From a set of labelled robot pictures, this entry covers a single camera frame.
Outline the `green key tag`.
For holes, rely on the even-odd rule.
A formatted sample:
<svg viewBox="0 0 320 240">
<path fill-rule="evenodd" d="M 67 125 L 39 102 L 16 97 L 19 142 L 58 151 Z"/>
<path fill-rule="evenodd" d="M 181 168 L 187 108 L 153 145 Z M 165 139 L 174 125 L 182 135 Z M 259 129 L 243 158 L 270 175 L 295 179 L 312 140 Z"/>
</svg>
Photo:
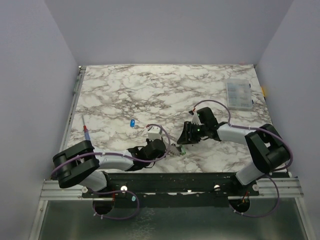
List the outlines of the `green key tag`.
<svg viewBox="0 0 320 240">
<path fill-rule="evenodd" d="M 181 155 L 185 155 L 186 154 L 186 150 L 185 150 L 185 148 L 183 146 L 180 148 L 180 154 Z"/>
</svg>

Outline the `silver key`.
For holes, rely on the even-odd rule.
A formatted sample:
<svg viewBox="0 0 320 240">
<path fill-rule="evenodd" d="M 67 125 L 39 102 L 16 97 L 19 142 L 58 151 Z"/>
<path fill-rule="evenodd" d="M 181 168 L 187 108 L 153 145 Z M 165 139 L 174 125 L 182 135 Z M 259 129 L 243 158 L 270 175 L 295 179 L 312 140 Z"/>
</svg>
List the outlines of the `silver key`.
<svg viewBox="0 0 320 240">
<path fill-rule="evenodd" d="M 135 125 L 133 128 L 136 130 L 147 130 L 148 129 L 147 126 L 139 126 L 139 125 Z"/>
</svg>

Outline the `blue key tag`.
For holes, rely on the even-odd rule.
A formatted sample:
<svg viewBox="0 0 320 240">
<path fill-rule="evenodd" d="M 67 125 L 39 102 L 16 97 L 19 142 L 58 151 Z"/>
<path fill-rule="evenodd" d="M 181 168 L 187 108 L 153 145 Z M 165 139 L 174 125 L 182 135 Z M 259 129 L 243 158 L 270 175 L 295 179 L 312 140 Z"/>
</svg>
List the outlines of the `blue key tag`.
<svg viewBox="0 0 320 240">
<path fill-rule="evenodd" d="M 130 127 L 131 127 L 131 128 L 134 128 L 134 127 L 135 127 L 135 120 L 134 120 L 134 119 L 132 119 L 132 120 L 130 121 Z"/>
</svg>

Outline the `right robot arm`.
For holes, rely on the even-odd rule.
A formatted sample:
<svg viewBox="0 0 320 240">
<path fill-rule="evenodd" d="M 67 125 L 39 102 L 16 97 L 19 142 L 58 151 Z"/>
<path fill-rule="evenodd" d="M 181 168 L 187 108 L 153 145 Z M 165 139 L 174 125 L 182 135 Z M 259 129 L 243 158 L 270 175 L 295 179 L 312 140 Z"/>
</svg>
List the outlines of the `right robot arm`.
<svg viewBox="0 0 320 240">
<path fill-rule="evenodd" d="M 280 136 L 271 124 L 258 129 L 243 129 L 218 122 L 211 108 L 204 107 L 190 111 L 191 121 L 185 121 L 182 133 L 177 140 L 179 145 L 193 145 L 200 141 L 233 142 L 246 145 L 252 162 L 235 174 L 229 189 L 240 196 L 248 189 L 248 184 L 275 170 L 290 159 L 290 152 L 280 140 Z"/>
</svg>

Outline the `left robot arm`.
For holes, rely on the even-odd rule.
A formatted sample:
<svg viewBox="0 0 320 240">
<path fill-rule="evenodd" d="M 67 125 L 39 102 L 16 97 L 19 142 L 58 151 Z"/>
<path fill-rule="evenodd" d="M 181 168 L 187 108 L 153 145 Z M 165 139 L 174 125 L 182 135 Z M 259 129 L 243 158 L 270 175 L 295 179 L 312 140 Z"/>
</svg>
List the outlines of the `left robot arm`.
<svg viewBox="0 0 320 240">
<path fill-rule="evenodd" d="M 163 159 L 167 153 L 161 139 L 148 140 L 145 146 L 117 152 L 96 152 L 91 141 L 83 140 L 52 158 L 54 169 L 51 176 L 58 180 L 61 189 L 81 185 L 103 198 L 110 193 L 111 186 L 107 174 L 99 169 L 134 172 Z"/>
</svg>

